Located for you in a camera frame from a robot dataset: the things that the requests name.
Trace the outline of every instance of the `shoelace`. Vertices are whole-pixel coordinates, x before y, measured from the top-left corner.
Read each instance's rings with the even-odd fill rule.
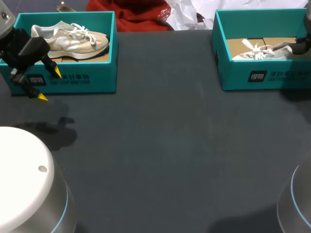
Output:
[[[89,41],[91,42],[91,46],[96,45],[96,39],[95,36],[88,34],[88,29],[85,28],[85,26],[81,27],[79,24],[72,23],[71,26],[74,27],[73,31],[70,32],[70,34],[75,35],[82,35],[82,38],[87,37],[89,38]]]
[[[255,46],[253,46],[247,39],[243,39],[242,43],[245,44],[252,51],[253,57],[255,60],[264,59],[267,54],[274,55],[274,52],[271,49],[262,50],[262,48],[264,48],[264,47],[266,47],[266,48],[271,47],[269,45],[264,45],[264,46],[258,47],[256,44]]]

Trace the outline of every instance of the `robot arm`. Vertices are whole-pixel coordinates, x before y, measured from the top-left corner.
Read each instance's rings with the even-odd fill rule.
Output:
[[[0,58],[13,68],[11,82],[19,85],[28,97],[47,100],[26,81],[24,73],[36,62],[42,61],[52,76],[61,78],[56,62],[47,55],[50,46],[43,37],[30,37],[24,29],[15,29],[14,23],[15,16],[0,0]]]

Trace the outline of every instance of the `shoe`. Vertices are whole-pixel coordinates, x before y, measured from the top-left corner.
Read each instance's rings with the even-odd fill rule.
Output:
[[[33,25],[31,36],[42,36],[49,44],[50,58],[68,57],[75,60],[94,58],[109,51],[109,37],[91,32],[78,24],[62,21],[51,27]]]
[[[264,59],[311,59],[311,50],[305,52],[305,46],[297,43],[282,42],[276,46],[253,47],[247,40],[242,40],[251,51],[241,53],[232,60],[264,60]]]

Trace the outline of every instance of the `shoe box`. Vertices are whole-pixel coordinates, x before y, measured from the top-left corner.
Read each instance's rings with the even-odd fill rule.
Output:
[[[254,46],[295,42],[306,35],[306,9],[217,10],[212,49],[223,90],[311,88],[310,59],[232,60]]]
[[[110,37],[109,53],[103,56],[75,61],[68,58],[53,59],[57,62],[62,79],[55,79],[42,62],[25,73],[28,82],[45,94],[61,93],[114,93],[117,81],[118,33],[114,12],[55,12],[55,13],[22,13],[19,14],[15,28],[24,28],[31,33],[32,25],[48,27],[59,21],[77,23],[90,31],[101,32]],[[10,68],[0,60],[0,72],[6,80],[12,95],[25,95],[20,86],[10,81]],[[39,77],[39,82],[31,82]]]

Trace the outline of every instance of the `red cloth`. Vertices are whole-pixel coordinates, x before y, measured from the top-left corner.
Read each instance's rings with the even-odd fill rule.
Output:
[[[114,11],[118,32],[169,31],[157,20],[165,0],[89,0],[86,11]]]

